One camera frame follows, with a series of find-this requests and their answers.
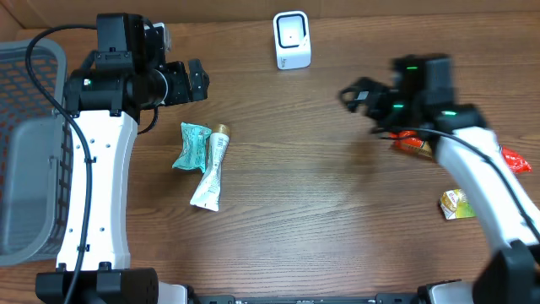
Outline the teal wet wipes packet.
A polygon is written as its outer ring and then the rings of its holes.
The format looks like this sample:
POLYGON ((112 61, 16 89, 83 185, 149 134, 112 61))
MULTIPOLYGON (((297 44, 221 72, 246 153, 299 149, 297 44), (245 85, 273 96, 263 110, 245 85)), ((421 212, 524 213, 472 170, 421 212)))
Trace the teal wet wipes packet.
POLYGON ((207 167, 207 141, 211 133, 208 127, 182 122, 182 149, 172 168, 204 173, 207 167))

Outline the orange spaghetti pasta packet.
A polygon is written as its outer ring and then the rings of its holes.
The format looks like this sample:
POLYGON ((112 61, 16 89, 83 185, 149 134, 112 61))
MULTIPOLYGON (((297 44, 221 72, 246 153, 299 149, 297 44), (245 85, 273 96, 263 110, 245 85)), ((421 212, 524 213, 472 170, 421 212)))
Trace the orange spaghetti pasta packet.
MULTIPOLYGON (((392 144, 394 149, 427 158, 432 157, 432 150, 428 142, 418 138, 414 131, 391 133, 390 138, 394 141, 392 144)), ((532 166, 514 150, 500 145, 499 153, 513 173, 532 172, 532 166)))

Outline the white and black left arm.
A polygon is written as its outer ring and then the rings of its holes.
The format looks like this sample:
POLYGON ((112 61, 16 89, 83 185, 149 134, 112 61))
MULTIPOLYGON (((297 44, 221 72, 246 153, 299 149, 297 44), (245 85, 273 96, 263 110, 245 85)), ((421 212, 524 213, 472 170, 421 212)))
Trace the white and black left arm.
POLYGON ((194 302, 184 285, 135 269, 127 244, 127 179, 140 114, 205 100, 197 59, 167 62, 166 28, 138 14, 99 14, 97 49, 72 71, 56 108, 73 134, 67 224, 56 268, 40 273, 45 303, 194 302))

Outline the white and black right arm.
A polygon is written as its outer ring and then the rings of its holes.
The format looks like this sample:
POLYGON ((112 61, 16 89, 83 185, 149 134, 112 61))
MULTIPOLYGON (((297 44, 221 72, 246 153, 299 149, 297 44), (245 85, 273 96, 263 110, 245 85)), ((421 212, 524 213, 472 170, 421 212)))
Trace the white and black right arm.
POLYGON ((393 59, 392 86, 362 77, 338 92, 351 112, 364 107, 372 133, 395 140, 413 131, 429 143, 472 205, 492 258, 478 278, 418 288, 416 303, 537 303, 539 209, 500 153, 495 132, 472 104, 460 104, 446 54, 393 59))

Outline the white tube with gold cap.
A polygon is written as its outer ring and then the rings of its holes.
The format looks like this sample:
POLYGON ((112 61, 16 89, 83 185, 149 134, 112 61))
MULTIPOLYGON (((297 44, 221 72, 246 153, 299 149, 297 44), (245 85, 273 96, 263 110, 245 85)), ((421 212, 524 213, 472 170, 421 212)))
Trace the white tube with gold cap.
POLYGON ((214 212, 219 210, 222 165, 229 142, 230 128, 224 124, 218 124, 209 138, 207 170, 192 196, 191 206, 214 212))

